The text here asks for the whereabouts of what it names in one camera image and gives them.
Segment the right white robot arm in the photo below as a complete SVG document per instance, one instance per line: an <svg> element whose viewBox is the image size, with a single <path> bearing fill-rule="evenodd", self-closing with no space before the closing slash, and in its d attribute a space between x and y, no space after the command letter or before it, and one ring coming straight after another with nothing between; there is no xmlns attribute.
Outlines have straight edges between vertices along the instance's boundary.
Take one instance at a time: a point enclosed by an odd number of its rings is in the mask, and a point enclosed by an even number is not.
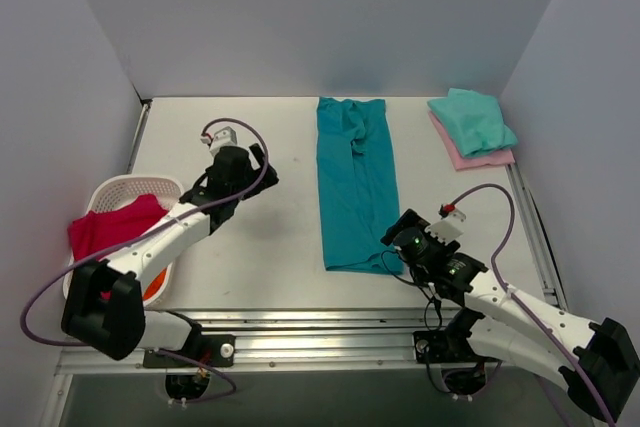
<svg viewBox="0 0 640 427"><path fill-rule="evenodd" d="M416 281L459 306L443 337L447 353L509 363L557 385L590 417L616 422L639 381L626 328L575 316L499 281L460 252L461 222L454 215L431 224L409 209L381 239Z"/></svg>

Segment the crimson red t shirt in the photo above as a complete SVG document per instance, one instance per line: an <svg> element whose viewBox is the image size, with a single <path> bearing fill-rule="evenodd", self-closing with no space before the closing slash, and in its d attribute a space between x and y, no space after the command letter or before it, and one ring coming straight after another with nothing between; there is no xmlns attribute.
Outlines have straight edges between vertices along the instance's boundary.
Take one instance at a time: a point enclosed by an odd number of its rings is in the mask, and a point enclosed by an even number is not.
<svg viewBox="0 0 640 427"><path fill-rule="evenodd" d="M168 210L152 194L110 212L89 211L68 227L71 252L80 260L102 249L134 239L161 220Z"/></svg>

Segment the orange t shirt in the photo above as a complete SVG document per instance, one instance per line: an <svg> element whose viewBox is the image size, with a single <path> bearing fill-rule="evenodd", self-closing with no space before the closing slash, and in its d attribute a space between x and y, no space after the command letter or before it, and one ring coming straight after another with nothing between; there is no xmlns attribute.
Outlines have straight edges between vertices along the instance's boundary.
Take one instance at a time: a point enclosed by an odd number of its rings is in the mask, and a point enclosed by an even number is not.
<svg viewBox="0 0 640 427"><path fill-rule="evenodd" d="M166 276L167 268L163 269L162 272L158 276L156 276L154 280L149 284L143 294L143 303L145 305L156 302L157 299L161 296L166 282Z"/></svg>

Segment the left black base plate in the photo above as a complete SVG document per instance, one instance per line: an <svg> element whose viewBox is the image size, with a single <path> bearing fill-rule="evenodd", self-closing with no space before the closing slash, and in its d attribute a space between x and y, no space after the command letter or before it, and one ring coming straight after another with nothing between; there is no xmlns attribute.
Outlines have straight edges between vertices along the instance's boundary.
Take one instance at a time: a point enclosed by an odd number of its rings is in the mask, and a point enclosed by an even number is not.
<svg viewBox="0 0 640 427"><path fill-rule="evenodd" d="M178 354L212 367L227 368L234 365L235 344L236 337L231 334L203 335L192 346L178 351ZM149 369L194 367L190 362L162 355L153 350L145 351L142 365Z"/></svg>

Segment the folded pink t shirt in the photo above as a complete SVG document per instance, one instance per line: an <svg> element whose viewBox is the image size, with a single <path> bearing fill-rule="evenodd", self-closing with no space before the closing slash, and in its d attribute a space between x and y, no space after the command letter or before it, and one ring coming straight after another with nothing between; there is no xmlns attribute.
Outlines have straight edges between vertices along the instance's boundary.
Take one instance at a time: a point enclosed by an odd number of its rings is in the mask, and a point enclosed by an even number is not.
<svg viewBox="0 0 640 427"><path fill-rule="evenodd" d="M513 165L515 163L514 155L510 149L494 151L481 157L463 157L436 116L431 112L428 113L428 116L439 134L452 166L456 171L465 171L484 167L500 167Z"/></svg>

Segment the aluminium rail frame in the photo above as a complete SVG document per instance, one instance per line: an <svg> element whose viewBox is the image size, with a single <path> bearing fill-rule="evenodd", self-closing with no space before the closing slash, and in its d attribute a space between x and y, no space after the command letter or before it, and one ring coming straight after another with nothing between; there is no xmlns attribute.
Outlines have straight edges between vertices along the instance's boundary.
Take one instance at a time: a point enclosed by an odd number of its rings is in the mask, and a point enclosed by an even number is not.
<svg viewBox="0 0 640 427"><path fill-rule="evenodd" d="M330 273L322 266L311 97L156 98L133 175L165 167L191 185L211 160L199 135L229 125L238 147L268 151L279 182L216 232L185 250L148 311L181 314L203 335L236 336L242 363L300 370L394 367L409 358L422 296L388 275Z"/></svg>

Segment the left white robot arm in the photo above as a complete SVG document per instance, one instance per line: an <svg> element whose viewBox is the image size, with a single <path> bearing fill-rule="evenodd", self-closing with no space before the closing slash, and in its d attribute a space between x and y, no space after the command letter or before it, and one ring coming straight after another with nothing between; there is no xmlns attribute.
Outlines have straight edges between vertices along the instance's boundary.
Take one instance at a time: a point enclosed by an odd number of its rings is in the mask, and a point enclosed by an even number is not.
<svg viewBox="0 0 640 427"><path fill-rule="evenodd" d="M276 185L267 149L224 146L163 219L139 237L75 268L62 331L113 360L152 349L179 366L209 352L199 323L168 311L148 311L143 294L185 250L216 232L238 204Z"/></svg>

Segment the folded mint green t shirt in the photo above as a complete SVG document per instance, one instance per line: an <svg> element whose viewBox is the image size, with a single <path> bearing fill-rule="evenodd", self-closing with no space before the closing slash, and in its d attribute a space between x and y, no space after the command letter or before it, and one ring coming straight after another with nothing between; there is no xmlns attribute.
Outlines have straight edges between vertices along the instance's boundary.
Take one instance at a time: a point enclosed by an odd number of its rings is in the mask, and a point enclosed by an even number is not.
<svg viewBox="0 0 640 427"><path fill-rule="evenodd" d="M450 88L445 97L428 100L427 105L464 158L486 156L518 144L496 97Z"/></svg>

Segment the white plastic laundry basket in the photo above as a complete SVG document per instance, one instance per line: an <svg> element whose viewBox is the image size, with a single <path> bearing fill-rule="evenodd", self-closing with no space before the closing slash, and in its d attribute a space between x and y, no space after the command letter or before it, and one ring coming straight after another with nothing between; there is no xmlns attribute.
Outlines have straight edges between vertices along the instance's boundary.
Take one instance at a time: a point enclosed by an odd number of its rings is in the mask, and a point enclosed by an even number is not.
<svg viewBox="0 0 640 427"><path fill-rule="evenodd" d="M132 203L138 196L145 194L154 195L160 205L169 212L178 202L183 193L183 185L172 177L120 175L105 181L94 191L89 200L84 216L89 211L110 212L120 209ZM165 220L166 215L151 228L162 224ZM126 267L132 267L143 275L143 294L154 278L158 276L163 269L167 268L164 289L156 302L160 300L164 292L167 290L171 278L173 263L168 262L165 266L158 267L157 264L152 262L152 254L144 251L141 244L137 243L128 247L121 253L113 253L109 258L115 261L117 268L124 269Z"/></svg>

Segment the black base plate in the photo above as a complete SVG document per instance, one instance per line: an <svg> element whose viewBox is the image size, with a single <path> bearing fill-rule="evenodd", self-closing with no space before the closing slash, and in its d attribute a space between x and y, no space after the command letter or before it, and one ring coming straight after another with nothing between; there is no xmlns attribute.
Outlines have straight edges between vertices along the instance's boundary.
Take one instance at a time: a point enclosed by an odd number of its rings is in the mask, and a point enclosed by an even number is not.
<svg viewBox="0 0 640 427"><path fill-rule="evenodd" d="M464 337L445 330L414 331L412 337L415 359L420 364L497 362L496 358L478 355Z"/></svg>
<svg viewBox="0 0 640 427"><path fill-rule="evenodd" d="M231 334L203 335L192 346L178 351L178 354L212 367L227 368L234 365L235 344L236 337ZM149 369L194 367L190 362L162 355L153 350L145 351L142 365Z"/></svg>

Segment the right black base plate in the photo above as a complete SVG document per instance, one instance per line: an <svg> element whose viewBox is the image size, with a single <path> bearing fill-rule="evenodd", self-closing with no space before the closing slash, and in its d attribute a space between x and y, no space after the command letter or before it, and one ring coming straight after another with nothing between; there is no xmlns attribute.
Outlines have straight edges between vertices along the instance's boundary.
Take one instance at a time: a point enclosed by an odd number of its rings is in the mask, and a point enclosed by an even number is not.
<svg viewBox="0 0 640 427"><path fill-rule="evenodd" d="M496 358L478 355L464 337L445 330L414 331L412 337L415 359L420 364L497 362Z"/></svg>

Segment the teal t shirt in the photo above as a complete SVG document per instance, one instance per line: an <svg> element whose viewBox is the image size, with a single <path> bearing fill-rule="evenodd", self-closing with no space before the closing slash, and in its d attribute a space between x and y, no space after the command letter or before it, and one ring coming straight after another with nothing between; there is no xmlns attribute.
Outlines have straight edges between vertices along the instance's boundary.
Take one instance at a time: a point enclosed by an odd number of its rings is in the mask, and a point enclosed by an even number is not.
<svg viewBox="0 0 640 427"><path fill-rule="evenodd" d="M316 126L325 269L402 274L402 262L381 242L400 217L386 103L321 97Z"/></svg>

